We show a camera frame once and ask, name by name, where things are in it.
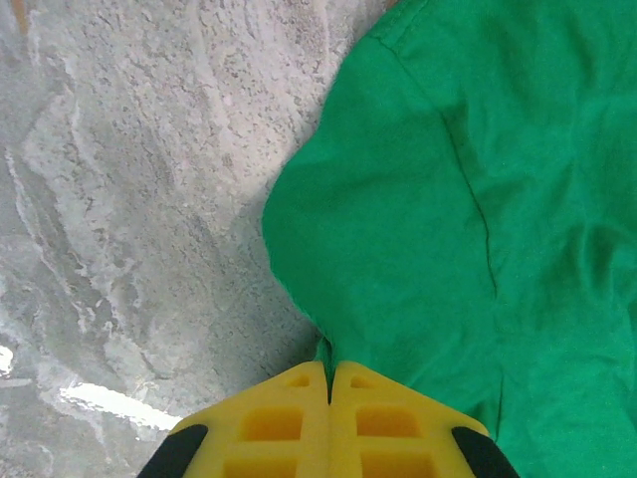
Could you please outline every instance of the green shirt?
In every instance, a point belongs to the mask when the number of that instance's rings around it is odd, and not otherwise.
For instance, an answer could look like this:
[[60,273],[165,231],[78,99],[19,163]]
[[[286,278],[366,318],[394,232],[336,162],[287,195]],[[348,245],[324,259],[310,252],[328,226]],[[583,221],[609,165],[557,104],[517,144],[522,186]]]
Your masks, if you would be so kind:
[[403,0],[263,218],[355,360],[481,420],[523,477],[637,477],[637,2]]

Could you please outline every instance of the rectangular hole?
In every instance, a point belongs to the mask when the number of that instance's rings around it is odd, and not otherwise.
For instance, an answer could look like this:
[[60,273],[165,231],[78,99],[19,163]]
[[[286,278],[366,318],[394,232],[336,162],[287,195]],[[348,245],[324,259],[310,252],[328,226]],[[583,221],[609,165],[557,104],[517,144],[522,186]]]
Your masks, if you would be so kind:
[[425,454],[363,452],[362,478],[440,478]]
[[369,405],[356,414],[358,436],[419,437],[414,414],[405,407]]
[[288,386],[294,386],[294,387],[310,386],[310,378],[307,375],[298,376],[294,380],[291,380],[288,383]]
[[353,376],[349,385],[352,388],[373,388],[371,382],[361,376]]
[[297,462],[285,459],[232,460],[224,466],[224,478],[295,478]]
[[300,440],[303,411],[300,408],[264,407],[251,412],[243,423],[244,441]]

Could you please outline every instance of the gray stone floor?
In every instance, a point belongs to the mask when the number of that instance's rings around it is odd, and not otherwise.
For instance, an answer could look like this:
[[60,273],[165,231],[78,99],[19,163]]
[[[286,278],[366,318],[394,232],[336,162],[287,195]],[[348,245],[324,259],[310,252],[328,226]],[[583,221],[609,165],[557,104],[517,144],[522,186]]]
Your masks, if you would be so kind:
[[134,476],[311,356],[267,191],[382,0],[0,0],[0,477]]

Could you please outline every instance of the floor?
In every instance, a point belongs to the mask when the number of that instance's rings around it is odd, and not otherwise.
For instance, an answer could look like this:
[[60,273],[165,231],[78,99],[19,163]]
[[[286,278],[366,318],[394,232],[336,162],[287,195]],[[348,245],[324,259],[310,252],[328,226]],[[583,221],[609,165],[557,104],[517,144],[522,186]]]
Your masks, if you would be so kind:
[[135,476],[312,355],[261,210],[383,8],[0,0],[0,476]]

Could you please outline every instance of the yellow plastic block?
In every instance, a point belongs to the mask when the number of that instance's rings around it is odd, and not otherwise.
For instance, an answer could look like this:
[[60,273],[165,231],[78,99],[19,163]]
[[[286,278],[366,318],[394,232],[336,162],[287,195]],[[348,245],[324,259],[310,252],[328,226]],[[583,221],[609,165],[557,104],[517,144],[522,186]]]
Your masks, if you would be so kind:
[[184,478],[325,478],[327,417],[322,363],[308,362],[183,419],[171,434],[208,427]]
[[473,478],[451,434],[478,421],[352,362],[320,362],[182,420],[208,427],[184,478]]
[[478,421],[369,368],[342,363],[329,407],[330,478],[473,478],[451,434]]

